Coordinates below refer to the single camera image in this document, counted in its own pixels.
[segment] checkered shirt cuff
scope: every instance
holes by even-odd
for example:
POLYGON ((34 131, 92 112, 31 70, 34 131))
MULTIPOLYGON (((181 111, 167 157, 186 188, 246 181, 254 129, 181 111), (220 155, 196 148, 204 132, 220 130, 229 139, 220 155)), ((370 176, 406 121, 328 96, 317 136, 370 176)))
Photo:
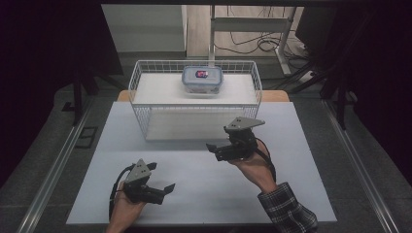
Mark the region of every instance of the checkered shirt cuff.
POLYGON ((257 198, 280 232, 315 232, 318 226, 315 214, 297 202, 288 183, 281 183, 275 191, 261 193, 257 198))

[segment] hand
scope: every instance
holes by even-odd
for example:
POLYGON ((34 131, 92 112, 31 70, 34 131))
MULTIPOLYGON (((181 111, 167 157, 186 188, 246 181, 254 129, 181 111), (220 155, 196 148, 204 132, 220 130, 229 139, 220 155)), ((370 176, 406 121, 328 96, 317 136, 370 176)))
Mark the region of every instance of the hand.
MULTIPOLYGON (((257 147, 268 156, 269 152, 260 140, 257 140, 257 147)), ((235 159, 228 162, 237 166, 250 182, 260 188, 261 192, 269 193, 278 188, 275 181, 273 181, 268 164, 256 152, 248 159, 235 159)))
MULTIPOLYGON (((123 182, 119 184, 118 190, 123 190, 123 182)), ((130 202, 123 191, 118 191, 115 197, 115 207, 110 223, 106 228, 106 233, 123 232, 139 217, 145 205, 145 202, 130 202)))

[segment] white wire basket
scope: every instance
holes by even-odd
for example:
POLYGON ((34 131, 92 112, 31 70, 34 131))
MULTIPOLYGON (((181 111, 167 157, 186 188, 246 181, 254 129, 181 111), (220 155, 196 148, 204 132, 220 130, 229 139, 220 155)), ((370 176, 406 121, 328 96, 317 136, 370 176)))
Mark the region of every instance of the white wire basket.
POLYGON ((261 83, 254 61, 139 60, 129 83, 129 100, 146 140, 226 139, 223 127, 236 117, 256 118, 261 83), (219 94, 185 91, 187 66, 223 71, 219 94))

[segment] white tabletop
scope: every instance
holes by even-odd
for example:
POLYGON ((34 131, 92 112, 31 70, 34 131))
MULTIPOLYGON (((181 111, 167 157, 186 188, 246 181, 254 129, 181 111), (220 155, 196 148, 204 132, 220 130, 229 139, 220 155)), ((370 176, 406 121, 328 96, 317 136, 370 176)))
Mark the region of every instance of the white tabletop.
MULTIPOLYGON (((293 103, 261 103, 257 118, 266 121, 254 133, 272 154, 278 183, 289 182, 318 221, 336 221, 293 103)), ((157 163, 148 186, 176 186, 162 205, 146 205, 137 224, 270 223, 258 188, 236 167, 218 162, 205 143, 146 142, 130 103, 115 102, 67 223, 108 223, 113 183, 139 158, 157 163)))

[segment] black curtain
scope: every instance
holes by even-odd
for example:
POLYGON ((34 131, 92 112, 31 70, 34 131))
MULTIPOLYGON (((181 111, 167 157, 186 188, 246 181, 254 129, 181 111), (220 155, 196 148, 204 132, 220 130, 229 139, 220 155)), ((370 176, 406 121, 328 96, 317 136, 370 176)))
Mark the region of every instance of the black curtain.
POLYGON ((385 3, 348 62, 360 120, 412 184, 411 4, 385 3))
POLYGON ((122 74, 100 4, 77 1, 0 3, 0 185, 46 122, 57 90, 88 67, 122 74))

